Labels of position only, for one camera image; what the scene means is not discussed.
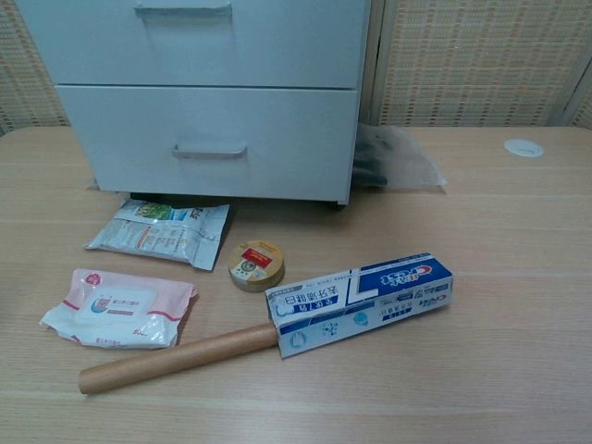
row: white round grommet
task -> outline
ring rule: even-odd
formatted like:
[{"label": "white round grommet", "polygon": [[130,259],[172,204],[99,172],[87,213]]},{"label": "white round grommet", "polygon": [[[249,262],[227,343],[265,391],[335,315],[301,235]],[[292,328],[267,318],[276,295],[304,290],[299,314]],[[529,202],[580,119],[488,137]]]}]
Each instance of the white round grommet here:
[{"label": "white round grommet", "polygon": [[509,139],[503,143],[503,146],[510,153],[521,157],[539,157],[545,153],[542,146],[527,139]]}]

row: plastic bag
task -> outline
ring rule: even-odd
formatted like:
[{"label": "plastic bag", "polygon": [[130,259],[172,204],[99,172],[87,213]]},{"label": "plastic bag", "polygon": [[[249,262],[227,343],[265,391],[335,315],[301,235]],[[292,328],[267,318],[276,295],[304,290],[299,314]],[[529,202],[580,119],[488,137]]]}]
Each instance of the plastic bag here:
[{"label": "plastic bag", "polygon": [[444,186],[446,179],[405,130],[359,124],[352,183],[416,190]]},{"label": "plastic bag", "polygon": [[40,324],[81,345],[171,347],[195,294],[188,282],[76,269],[68,296]]},{"label": "plastic bag", "polygon": [[175,209],[127,199],[87,249],[141,254],[214,268],[228,205]]}]

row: round container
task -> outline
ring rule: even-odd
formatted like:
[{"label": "round container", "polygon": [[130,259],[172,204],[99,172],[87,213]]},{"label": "round container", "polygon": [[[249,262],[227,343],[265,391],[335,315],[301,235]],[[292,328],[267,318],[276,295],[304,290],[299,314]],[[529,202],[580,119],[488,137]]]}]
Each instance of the round container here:
[{"label": "round container", "polygon": [[234,249],[228,261],[232,282],[245,291],[265,291],[284,276],[284,255],[272,242],[249,240]]}]

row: wooden rolling pin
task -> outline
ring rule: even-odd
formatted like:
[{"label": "wooden rolling pin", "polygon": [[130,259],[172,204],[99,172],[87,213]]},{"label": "wooden rolling pin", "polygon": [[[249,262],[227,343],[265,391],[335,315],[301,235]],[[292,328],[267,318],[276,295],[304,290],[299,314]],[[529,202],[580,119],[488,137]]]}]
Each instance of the wooden rolling pin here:
[{"label": "wooden rolling pin", "polygon": [[100,393],[198,365],[214,363],[240,354],[278,345],[273,324],[244,328],[170,349],[150,351],[114,363],[97,365],[80,372],[79,389]]}]

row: snack bag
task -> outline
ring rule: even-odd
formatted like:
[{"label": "snack bag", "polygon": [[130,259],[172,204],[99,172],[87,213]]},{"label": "snack bag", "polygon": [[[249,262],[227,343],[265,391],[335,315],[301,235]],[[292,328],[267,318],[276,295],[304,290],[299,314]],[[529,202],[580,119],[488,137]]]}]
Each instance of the snack bag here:
[{"label": "snack bag", "polygon": [[177,343],[193,284],[76,269],[70,292],[40,322],[81,345],[156,349]]},{"label": "snack bag", "polygon": [[212,270],[228,205],[181,208],[126,199],[89,250],[141,254]]}]

